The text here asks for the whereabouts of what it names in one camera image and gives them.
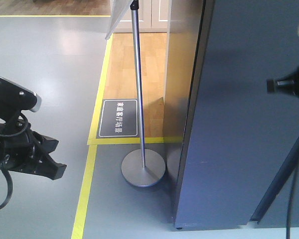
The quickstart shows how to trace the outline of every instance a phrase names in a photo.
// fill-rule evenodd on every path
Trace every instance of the silver metal pole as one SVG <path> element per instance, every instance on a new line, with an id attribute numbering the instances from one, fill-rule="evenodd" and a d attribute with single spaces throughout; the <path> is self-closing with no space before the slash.
<path id="1" fill-rule="evenodd" d="M 143 94 L 142 94 L 142 72 L 141 72 L 141 50 L 140 50 L 140 31 L 139 31 L 139 11 L 131 10 L 132 12 L 132 27 L 133 27 L 133 41 L 134 41 L 134 55 L 135 55 L 135 70 L 138 89 L 138 118 L 139 118 L 139 132 L 141 139 L 141 158 L 142 167 L 146 167 L 145 162 L 145 137 L 144 137 L 144 112 L 143 112 Z"/>

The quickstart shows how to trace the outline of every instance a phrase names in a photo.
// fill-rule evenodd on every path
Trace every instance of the gray floor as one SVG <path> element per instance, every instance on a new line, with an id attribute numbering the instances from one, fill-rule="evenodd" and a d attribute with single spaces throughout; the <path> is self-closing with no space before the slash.
<path id="1" fill-rule="evenodd" d="M 139 145 L 98 145 L 84 239 L 283 239 L 285 229 L 178 231 L 170 218 L 165 178 L 152 188 L 128 184 L 121 163 Z M 148 144 L 164 156 L 162 144 Z M 299 239 L 299 228 L 292 229 Z"/>
<path id="2" fill-rule="evenodd" d="M 63 178 L 11 173 L 14 193 L 0 211 L 0 239 L 69 239 L 87 157 L 87 138 L 105 53 L 108 18 L 0 18 L 0 76 L 37 92 L 24 112 L 32 129 L 60 141 L 52 158 Z M 0 173 L 0 203 L 6 182 Z"/>

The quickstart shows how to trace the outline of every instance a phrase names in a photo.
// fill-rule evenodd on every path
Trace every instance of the black cable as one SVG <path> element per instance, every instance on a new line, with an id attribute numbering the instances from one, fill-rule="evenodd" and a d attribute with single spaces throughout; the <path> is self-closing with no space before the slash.
<path id="1" fill-rule="evenodd" d="M 293 209 L 294 196 L 295 196 L 295 191 L 297 186 L 298 174 L 299 174 L 299 155 L 296 162 L 295 172 L 294 172 L 293 181 L 292 181 L 290 194 L 289 194 L 287 220 L 286 220 L 286 239 L 290 239 L 291 217 L 292 217 L 292 209 Z"/>
<path id="2" fill-rule="evenodd" d="M 6 179 L 6 183 L 7 183 L 7 194 L 6 194 L 6 198 L 4 200 L 3 203 L 1 203 L 0 205 L 0 209 L 4 208 L 8 202 L 11 199 L 12 196 L 12 192 L 13 192 L 13 182 L 12 182 L 12 178 L 9 174 L 9 171 L 4 167 L 4 165 L 6 164 L 7 160 L 9 159 L 9 155 L 6 155 L 4 160 L 0 163 L 0 169 L 2 174 L 4 175 L 5 179 Z"/>
<path id="3" fill-rule="evenodd" d="M 22 114 L 22 113 L 20 113 L 20 116 L 21 116 L 21 118 L 24 120 L 23 128 L 22 128 L 19 132 L 14 133 L 14 134 L 0 134 L 0 137 L 1 137 L 1 138 L 15 137 L 15 136 L 18 136 L 18 135 L 20 135 L 20 134 L 22 134 L 23 132 L 26 131 L 26 128 L 27 128 L 27 126 L 28 126 L 28 124 L 29 124 L 28 119 L 27 119 L 27 118 L 25 117 L 25 115 Z"/>

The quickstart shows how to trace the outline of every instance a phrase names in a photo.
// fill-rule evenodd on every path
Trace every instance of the white board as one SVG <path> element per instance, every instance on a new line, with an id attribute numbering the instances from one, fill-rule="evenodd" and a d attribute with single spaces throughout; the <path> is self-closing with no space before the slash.
<path id="1" fill-rule="evenodd" d="M 108 40 L 115 28 L 119 24 L 122 17 L 125 15 L 125 12 L 130 8 L 133 0 L 115 0 L 112 8 L 111 14 L 111 24 L 109 26 L 108 33 L 106 34 L 105 39 Z"/>

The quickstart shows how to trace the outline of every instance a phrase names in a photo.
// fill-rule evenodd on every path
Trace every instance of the wooden floor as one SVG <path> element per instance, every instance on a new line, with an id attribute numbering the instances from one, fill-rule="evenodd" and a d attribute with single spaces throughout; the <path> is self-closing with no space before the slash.
<path id="1" fill-rule="evenodd" d="M 110 0 L 0 0 L 0 15 L 110 14 Z"/>
<path id="2" fill-rule="evenodd" d="M 141 33 L 145 136 L 162 137 L 166 33 Z M 133 36 L 114 34 L 104 99 L 136 99 Z"/>

